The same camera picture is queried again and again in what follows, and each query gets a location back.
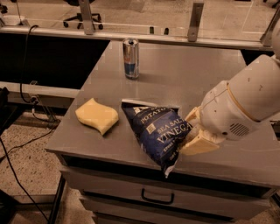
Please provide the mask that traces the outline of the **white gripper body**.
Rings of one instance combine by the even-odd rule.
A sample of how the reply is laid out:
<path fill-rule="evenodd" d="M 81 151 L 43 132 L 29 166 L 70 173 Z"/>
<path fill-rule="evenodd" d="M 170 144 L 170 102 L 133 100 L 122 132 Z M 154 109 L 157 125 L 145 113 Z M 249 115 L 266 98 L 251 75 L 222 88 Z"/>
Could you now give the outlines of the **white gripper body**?
<path fill-rule="evenodd" d="M 252 120 L 235 99 L 229 83 L 221 81 L 204 97 L 199 108 L 203 128 L 219 139 L 238 141 L 257 130 Z"/>

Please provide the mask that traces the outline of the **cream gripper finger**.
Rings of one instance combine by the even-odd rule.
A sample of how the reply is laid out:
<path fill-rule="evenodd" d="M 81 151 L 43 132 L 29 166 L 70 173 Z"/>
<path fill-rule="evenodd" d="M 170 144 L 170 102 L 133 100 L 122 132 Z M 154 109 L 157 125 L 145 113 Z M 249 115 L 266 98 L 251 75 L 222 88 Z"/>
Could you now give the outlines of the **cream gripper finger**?
<path fill-rule="evenodd" d="M 216 135 L 203 129 L 191 130 L 180 146 L 181 154 L 192 156 L 200 153 L 218 150 Z"/>
<path fill-rule="evenodd" d="M 185 117 L 187 122 L 197 119 L 200 120 L 200 107 L 195 107 L 192 111 Z"/>

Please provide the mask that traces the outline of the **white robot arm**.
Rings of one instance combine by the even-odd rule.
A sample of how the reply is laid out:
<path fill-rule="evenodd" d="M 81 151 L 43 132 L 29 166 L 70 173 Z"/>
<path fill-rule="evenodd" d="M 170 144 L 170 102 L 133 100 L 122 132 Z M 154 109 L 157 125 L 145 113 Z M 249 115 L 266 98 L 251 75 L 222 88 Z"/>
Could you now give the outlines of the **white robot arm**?
<path fill-rule="evenodd" d="M 231 80 L 211 89 L 185 118 L 192 130 L 179 147 L 185 155 L 220 148 L 225 140 L 238 141 L 256 131 L 280 110 L 280 21 L 276 22 L 272 56 L 260 55 Z"/>

